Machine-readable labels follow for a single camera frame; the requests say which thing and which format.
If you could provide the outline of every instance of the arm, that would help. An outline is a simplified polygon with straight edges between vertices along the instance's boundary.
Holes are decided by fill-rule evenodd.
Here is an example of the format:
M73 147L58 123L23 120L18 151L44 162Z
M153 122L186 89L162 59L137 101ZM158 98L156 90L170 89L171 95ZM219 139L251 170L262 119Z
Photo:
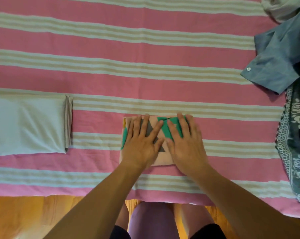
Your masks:
M122 150L122 162L99 185L87 194L44 239L108 239L120 209L144 169L152 165L158 155L162 139L155 144L163 122L159 122L146 137L149 116L141 116L129 127Z
M168 146L175 164L220 208L240 238L300 238L300 221L284 216L217 173L208 164L201 131L193 117L186 116L189 126L182 114L178 118L183 138L168 123L174 139L168 140Z

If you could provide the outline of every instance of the right hand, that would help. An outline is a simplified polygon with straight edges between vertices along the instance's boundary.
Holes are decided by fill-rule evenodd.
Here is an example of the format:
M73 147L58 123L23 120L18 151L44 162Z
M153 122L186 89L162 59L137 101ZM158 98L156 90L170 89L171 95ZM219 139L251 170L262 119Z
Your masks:
M173 142L171 139L167 139L168 148L178 169L194 180L212 167L206 156L200 128L194 122L193 116L186 115L189 125L181 113L178 113L177 116L183 138L180 137L173 123L168 120L168 127L174 140Z

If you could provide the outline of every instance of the forearm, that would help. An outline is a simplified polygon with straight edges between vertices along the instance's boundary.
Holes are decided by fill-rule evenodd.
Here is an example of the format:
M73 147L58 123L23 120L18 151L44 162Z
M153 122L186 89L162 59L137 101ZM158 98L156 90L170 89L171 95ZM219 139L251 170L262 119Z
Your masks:
M240 238L300 238L298 221L282 215L214 169L207 169L194 180L224 213Z
M120 209L142 169L120 164L86 195L44 239L108 239Z

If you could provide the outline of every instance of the wooden floor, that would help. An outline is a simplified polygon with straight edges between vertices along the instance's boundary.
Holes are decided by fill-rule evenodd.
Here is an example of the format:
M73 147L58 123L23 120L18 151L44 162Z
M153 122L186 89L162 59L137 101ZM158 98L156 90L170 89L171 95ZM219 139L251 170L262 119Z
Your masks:
M52 195L49 197L0 197L0 239L42 239L82 197ZM131 214L137 200L128 200ZM227 239L237 239L226 218L215 207L208 207ZM174 205L180 239L187 238L180 216L180 205Z

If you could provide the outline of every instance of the blue denim shirt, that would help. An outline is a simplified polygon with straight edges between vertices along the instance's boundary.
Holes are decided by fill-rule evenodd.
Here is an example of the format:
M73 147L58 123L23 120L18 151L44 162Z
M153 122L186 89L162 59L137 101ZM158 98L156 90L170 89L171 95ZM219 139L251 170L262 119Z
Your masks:
M254 37L257 56L241 75L278 94L299 75L293 65L300 62L300 12L277 27Z

